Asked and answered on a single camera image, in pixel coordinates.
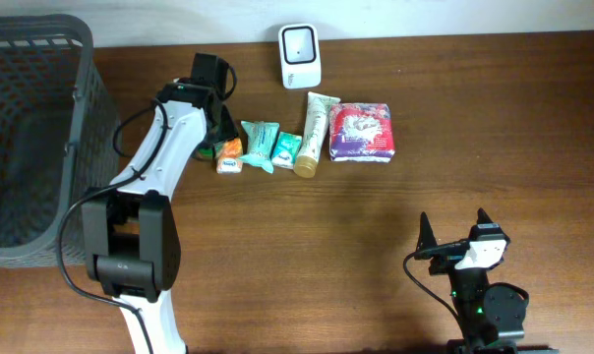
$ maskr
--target tube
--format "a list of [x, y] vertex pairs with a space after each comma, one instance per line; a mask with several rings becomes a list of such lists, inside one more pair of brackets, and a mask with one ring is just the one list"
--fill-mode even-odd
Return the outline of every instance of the tube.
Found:
[[304, 178], [315, 177], [321, 146], [327, 134], [327, 114], [332, 105], [338, 102], [340, 102], [340, 98], [308, 92], [304, 139], [293, 168], [298, 176]]

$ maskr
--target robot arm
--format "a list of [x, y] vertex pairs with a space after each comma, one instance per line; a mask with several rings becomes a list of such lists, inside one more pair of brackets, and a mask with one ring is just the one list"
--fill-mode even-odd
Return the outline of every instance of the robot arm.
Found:
[[[139, 312], [147, 333], [135, 313], [121, 308], [136, 353], [150, 353], [147, 337], [153, 353], [187, 351], [170, 292], [181, 260], [170, 200], [195, 150], [211, 150], [237, 137], [223, 104], [231, 93], [225, 93], [229, 71], [234, 74], [224, 60], [197, 54], [191, 78], [167, 84], [157, 95], [160, 104], [147, 136], [111, 185], [130, 180], [150, 163], [148, 168], [132, 182], [82, 205], [88, 276], [105, 294]], [[160, 139], [161, 148], [149, 162]], [[139, 224], [139, 234], [122, 231], [120, 226], [130, 222]]]
[[[504, 261], [509, 243], [501, 227], [480, 208], [467, 239], [438, 245], [428, 216], [422, 213], [417, 250], [407, 259], [431, 260], [430, 275], [445, 274], [450, 280], [463, 340], [449, 342], [448, 353], [559, 353], [549, 348], [522, 350], [516, 346], [516, 341], [524, 337], [529, 296], [511, 284], [490, 284], [487, 276]], [[404, 270], [411, 276], [405, 266]]]

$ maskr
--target purple package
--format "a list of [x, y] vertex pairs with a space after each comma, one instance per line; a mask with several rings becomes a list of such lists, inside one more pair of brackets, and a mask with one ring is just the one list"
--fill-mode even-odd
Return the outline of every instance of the purple package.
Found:
[[339, 103], [328, 117], [332, 161], [389, 162], [395, 154], [386, 104]]

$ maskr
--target orange package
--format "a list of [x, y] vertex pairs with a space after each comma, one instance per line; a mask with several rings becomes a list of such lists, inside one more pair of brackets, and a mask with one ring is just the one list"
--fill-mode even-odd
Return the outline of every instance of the orange package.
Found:
[[219, 151], [217, 151], [218, 162], [216, 163], [216, 172], [218, 173], [240, 173], [242, 171], [242, 161], [238, 158], [242, 156], [242, 143], [240, 138], [225, 142]]

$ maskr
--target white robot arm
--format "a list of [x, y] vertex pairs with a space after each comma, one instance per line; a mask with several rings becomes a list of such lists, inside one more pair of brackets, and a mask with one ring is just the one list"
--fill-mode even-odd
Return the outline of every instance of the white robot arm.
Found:
[[[157, 95], [147, 136], [111, 181], [117, 188], [82, 205], [88, 276], [126, 305], [120, 308], [136, 353], [187, 352], [171, 299], [181, 246], [170, 200], [196, 149], [237, 137], [223, 105], [234, 90], [225, 92], [228, 72], [234, 74], [224, 60], [197, 54], [191, 78], [167, 84]], [[139, 234], [116, 230], [128, 222], [139, 223]]]

